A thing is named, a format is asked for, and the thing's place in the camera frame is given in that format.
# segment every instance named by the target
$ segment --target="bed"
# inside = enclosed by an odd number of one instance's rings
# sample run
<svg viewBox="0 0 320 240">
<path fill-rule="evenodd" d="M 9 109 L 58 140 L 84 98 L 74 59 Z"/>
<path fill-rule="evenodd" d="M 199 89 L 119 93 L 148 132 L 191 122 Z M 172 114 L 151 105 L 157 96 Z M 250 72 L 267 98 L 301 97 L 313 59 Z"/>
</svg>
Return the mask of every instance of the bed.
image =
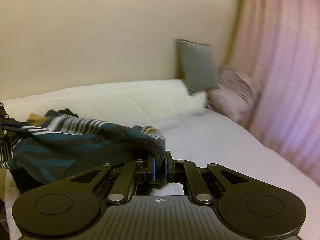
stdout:
<svg viewBox="0 0 320 240">
<path fill-rule="evenodd" d="M 198 167 L 219 163 L 240 173 L 284 188 L 305 203 L 307 217 L 299 236 L 319 240 L 320 189 L 315 182 L 265 148 L 254 136 L 227 117 L 205 108 L 205 93 L 193 96 L 181 80 L 110 83 L 58 90 L 42 95 L 3 101 L 10 117 L 24 121 L 30 113 L 68 107 L 80 117 L 126 126 L 153 125 L 166 138 L 174 159 L 191 160 Z M 178 195 L 181 187 L 167 185 L 154 195 Z M 11 216 L 19 191 L 6 174 L 5 205 L 11 240 L 20 232 Z"/>
</svg>

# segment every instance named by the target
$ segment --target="beige wall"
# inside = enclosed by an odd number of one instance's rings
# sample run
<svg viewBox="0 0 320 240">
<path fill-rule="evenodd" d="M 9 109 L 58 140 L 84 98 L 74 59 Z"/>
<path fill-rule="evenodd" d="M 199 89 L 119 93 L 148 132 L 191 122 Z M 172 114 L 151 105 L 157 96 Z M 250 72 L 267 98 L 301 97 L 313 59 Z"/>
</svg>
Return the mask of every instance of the beige wall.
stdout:
<svg viewBox="0 0 320 240">
<path fill-rule="evenodd" d="M 174 39 L 229 52 L 240 0 L 0 0 L 0 99 L 176 77 Z"/>
</svg>

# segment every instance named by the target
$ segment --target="gray pillow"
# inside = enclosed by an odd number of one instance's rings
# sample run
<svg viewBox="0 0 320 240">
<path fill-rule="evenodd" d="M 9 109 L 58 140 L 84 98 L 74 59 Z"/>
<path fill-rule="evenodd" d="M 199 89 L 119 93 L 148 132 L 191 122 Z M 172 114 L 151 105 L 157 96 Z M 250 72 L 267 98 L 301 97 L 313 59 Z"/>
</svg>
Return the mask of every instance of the gray pillow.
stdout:
<svg viewBox="0 0 320 240">
<path fill-rule="evenodd" d="M 176 40 L 178 60 L 183 67 L 189 93 L 218 88 L 216 68 L 211 57 L 211 46 Z"/>
</svg>

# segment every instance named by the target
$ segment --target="pink curtain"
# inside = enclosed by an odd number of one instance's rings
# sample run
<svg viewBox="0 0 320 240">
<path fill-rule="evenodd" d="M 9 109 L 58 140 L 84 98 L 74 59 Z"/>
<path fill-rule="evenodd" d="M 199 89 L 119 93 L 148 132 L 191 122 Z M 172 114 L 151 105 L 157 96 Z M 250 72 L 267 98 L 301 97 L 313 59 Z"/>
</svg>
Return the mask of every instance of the pink curtain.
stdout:
<svg viewBox="0 0 320 240">
<path fill-rule="evenodd" d="M 320 0 L 243 0 L 230 66 L 262 86 L 249 123 L 320 182 Z"/>
</svg>

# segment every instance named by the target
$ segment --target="teal striped fabric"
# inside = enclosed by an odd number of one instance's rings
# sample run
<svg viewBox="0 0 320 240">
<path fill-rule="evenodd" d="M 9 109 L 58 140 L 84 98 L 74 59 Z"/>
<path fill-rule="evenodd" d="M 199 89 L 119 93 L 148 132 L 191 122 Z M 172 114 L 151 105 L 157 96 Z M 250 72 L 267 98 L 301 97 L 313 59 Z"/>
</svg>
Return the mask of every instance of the teal striped fabric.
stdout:
<svg viewBox="0 0 320 240">
<path fill-rule="evenodd" d="M 130 160 L 146 159 L 149 154 L 155 158 L 156 182 L 164 181 L 165 139 L 154 127 L 129 128 L 50 110 L 40 126 L 22 128 L 30 137 L 6 142 L 0 149 L 0 165 L 24 168 L 41 183 L 103 163 L 121 166 Z"/>
</svg>

